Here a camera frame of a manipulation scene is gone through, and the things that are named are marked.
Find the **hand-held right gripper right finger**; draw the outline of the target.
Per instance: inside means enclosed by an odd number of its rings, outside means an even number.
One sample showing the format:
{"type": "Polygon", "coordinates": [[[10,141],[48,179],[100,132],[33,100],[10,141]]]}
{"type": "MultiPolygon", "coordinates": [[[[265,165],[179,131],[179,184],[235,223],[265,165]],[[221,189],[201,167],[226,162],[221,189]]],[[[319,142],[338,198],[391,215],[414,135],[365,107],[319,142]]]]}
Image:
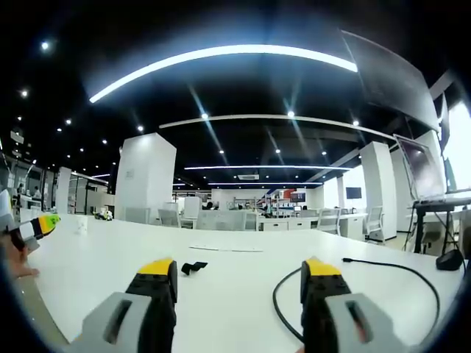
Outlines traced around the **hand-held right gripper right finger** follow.
{"type": "Polygon", "coordinates": [[[333,265],[312,257],[301,265],[305,352],[406,352],[391,318],[362,293],[352,293],[333,265]]]}

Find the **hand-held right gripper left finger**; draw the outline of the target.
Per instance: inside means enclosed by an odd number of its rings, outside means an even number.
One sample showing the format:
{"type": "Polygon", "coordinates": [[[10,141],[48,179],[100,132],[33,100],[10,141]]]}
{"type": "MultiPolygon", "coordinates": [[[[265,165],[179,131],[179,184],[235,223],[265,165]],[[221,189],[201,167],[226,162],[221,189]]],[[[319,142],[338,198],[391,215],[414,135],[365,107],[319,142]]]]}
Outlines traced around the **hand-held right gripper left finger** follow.
{"type": "Polygon", "coordinates": [[[82,322],[69,352],[170,352],[177,323],[177,263],[141,267],[124,292],[115,292],[82,322]]]}

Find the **person's left hand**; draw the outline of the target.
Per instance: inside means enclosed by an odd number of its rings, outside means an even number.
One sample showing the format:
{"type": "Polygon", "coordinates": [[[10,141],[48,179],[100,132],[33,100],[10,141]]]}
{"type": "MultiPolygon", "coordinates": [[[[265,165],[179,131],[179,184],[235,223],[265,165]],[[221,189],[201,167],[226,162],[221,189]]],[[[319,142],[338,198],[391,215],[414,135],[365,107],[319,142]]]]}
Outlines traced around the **person's left hand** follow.
{"type": "Polygon", "coordinates": [[[40,272],[36,268],[27,265],[29,248],[23,245],[18,249],[12,242],[10,235],[1,236],[1,250],[4,255],[4,263],[12,279],[37,276],[40,272]]]}

